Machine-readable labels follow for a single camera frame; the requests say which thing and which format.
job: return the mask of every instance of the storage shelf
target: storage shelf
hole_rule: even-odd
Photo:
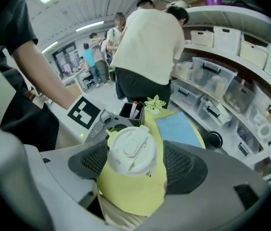
[[[211,132],[211,131],[215,131],[218,132],[219,134],[222,135],[222,139],[223,139],[223,150],[230,156],[235,157],[235,154],[232,153],[231,150],[229,150],[229,148],[232,148],[232,137],[233,134],[231,133],[231,130],[227,130],[227,129],[222,129],[221,127],[219,127],[216,124],[213,123],[208,123],[204,120],[202,120],[198,114],[196,113],[196,111],[194,111],[193,109],[187,108],[186,106],[184,106],[181,102],[177,101],[176,99],[174,99],[172,96],[170,97],[170,100],[175,103],[177,106],[179,106],[182,110],[184,110],[190,117],[192,117],[194,120],[196,120],[196,122],[198,122],[206,131]]]
[[[227,51],[222,51],[221,49],[216,49],[213,47],[196,45],[196,44],[185,44],[185,48],[209,52],[209,53],[212,53],[215,55],[225,57],[229,60],[232,60],[232,61],[246,67],[247,69],[251,70],[253,73],[257,74],[259,77],[261,77],[262,79],[264,79],[267,83],[269,83],[271,85],[271,76],[270,75],[268,75],[265,71],[263,71],[262,69],[260,69],[256,65],[250,63],[249,61],[247,61],[237,55],[230,54]]]
[[[206,95],[210,96],[211,98],[213,98],[214,100],[216,100],[217,102],[219,102],[220,104],[222,104],[225,108],[227,108],[234,116],[236,116],[249,130],[250,132],[254,135],[254,137],[258,140],[258,142],[261,144],[262,148],[264,149],[264,151],[270,151],[271,152],[271,146],[268,146],[268,143],[263,143],[262,140],[258,137],[257,133],[255,132],[255,130],[250,127],[250,123],[248,122],[247,118],[242,115],[239,114],[238,112],[236,112],[230,105],[228,105],[223,99],[218,100],[216,97],[214,97],[210,92],[206,91],[205,89],[199,87],[198,85],[192,83],[191,81],[187,81],[184,79],[181,79],[180,77],[176,76],[176,75],[172,75],[174,78],[177,78],[197,89],[199,89],[200,91],[202,91],[203,93],[205,93]]]
[[[229,156],[232,156],[232,157],[242,161],[245,165],[247,165],[251,169],[253,169],[253,165],[255,164],[255,162],[259,162],[267,157],[269,157],[271,159],[271,148],[270,148],[270,150],[264,149],[262,152],[257,153],[256,155],[254,155],[256,158],[254,158],[254,156],[247,157],[245,159],[237,158],[236,152],[231,150],[233,148],[233,144],[235,144],[235,141],[234,141],[235,139],[234,139],[232,127],[224,129],[222,127],[219,127],[216,124],[213,124],[212,122],[209,123],[207,121],[204,121],[198,116],[196,111],[194,111],[193,109],[187,108],[181,102],[179,102],[178,100],[173,98],[172,95],[170,97],[170,100],[173,103],[175,103],[177,106],[179,106],[182,110],[184,110],[190,117],[192,117],[194,120],[196,120],[206,131],[208,131],[208,132],[216,131],[219,134],[221,134],[222,139],[223,139],[223,146],[222,146],[223,150]],[[263,177],[264,180],[268,180],[270,178],[271,178],[271,174]]]
[[[211,25],[238,29],[271,43],[271,19],[254,10],[226,6],[200,6],[186,9],[187,26]]]

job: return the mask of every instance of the man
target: man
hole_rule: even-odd
[[[126,26],[121,34],[121,40],[123,39],[127,31],[127,28],[130,26],[133,20],[138,16],[138,14],[141,13],[142,10],[150,10],[150,9],[155,8],[155,4],[152,0],[139,0],[136,6],[137,6],[137,10],[133,11],[127,18]]]
[[[89,67],[89,70],[93,76],[96,87],[99,87],[98,78],[100,77],[100,74],[99,74],[97,66],[95,65],[93,51],[89,48],[88,43],[84,43],[83,48],[84,48],[83,59],[86,61]]]
[[[80,65],[79,65],[79,67],[81,69],[84,69],[84,71],[81,74],[79,74],[79,83],[80,83],[81,88],[83,90],[85,90],[86,86],[84,85],[83,81],[84,81],[85,78],[91,76],[91,73],[89,72],[87,62],[84,61],[83,56],[80,56]]]
[[[107,83],[107,81],[109,81],[108,66],[104,60],[104,56],[101,53],[100,44],[103,38],[98,38],[97,33],[91,33],[89,38],[91,39],[90,48],[92,49],[95,65],[98,68],[100,78],[103,84],[110,84],[110,83]]]
[[[188,19],[185,9],[172,6],[166,13],[144,10],[130,24],[111,63],[129,102],[159,95],[168,104],[173,60],[184,50],[182,25]]]
[[[123,13],[118,12],[114,18],[115,27],[111,28],[107,33],[107,50],[114,55],[121,43],[121,34],[126,23]]]
[[[0,13],[0,71],[16,94],[4,114],[0,128],[14,134],[24,144],[48,151],[55,149],[59,121],[46,105],[37,107],[27,98],[24,79],[17,69],[7,65],[2,52],[4,48],[8,50],[20,71],[37,90],[68,109],[76,98],[51,70],[37,48],[37,42],[25,0],[9,0]]]

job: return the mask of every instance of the yellow paper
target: yellow paper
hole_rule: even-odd
[[[157,167],[152,176],[142,175],[138,177],[124,176],[114,172],[108,163],[103,168],[97,184],[105,197],[114,205],[125,212],[140,216],[151,216],[163,203],[164,183],[166,170],[163,164],[163,143],[155,119],[171,116],[175,112],[162,109],[160,114],[151,115],[145,111],[145,126],[149,128],[157,149]],[[203,148],[202,137],[196,128],[190,123]],[[117,132],[110,133],[108,145],[110,146]]]

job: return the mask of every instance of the blue paper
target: blue paper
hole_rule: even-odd
[[[156,123],[163,141],[173,141],[202,148],[183,112],[156,119]]]

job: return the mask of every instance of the marker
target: marker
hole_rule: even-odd
[[[133,118],[135,110],[136,110],[136,105],[137,105],[137,101],[134,101],[133,104],[132,104],[132,108],[131,108],[131,111],[130,111],[129,118]]]
[[[134,116],[132,117],[133,119],[135,119],[136,116],[137,116],[137,114],[141,111],[142,106],[143,106],[142,103],[139,103],[139,104],[137,105],[136,110],[135,110],[135,114],[134,114]]]

